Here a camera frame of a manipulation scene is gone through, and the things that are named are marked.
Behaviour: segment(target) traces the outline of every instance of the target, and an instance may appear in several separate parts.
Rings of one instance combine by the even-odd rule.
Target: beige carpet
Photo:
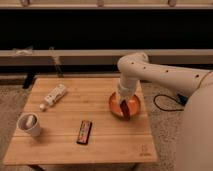
[[[13,80],[0,81],[0,170],[31,171],[27,166],[4,166],[3,157],[15,129],[16,121],[26,103],[30,89],[23,90],[22,85],[11,85]],[[151,128],[159,157],[156,164],[140,164],[137,171],[173,171],[175,144],[181,120],[181,112],[163,112],[157,109],[152,100],[158,93],[174,96],[174,93],[152,83],[142,84],[144,97],[150,116]],[[161,98],[160,105],[167,108],[180,108],[179,105]],[[128,171],[132,164],[98,164],[98,165],[67,165],[43,166],[48,171]]]

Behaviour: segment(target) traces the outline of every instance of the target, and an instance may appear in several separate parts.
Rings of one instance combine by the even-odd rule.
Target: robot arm
[[[137,81],[141,79],[190,96],[210,73],[209,70],[155,65],[149,64],[148,61],[145,53],[127,55],[118,61],[118,69],[121,72],[118,93],[121,99],[128,100],[135,93]]]
[[[148,80],[190,96],[183,111],[176,147],[175,171],[213,170],[213,72],[148,63],[145,53],[118,62],[120,101],[128,100],[138,80]]]

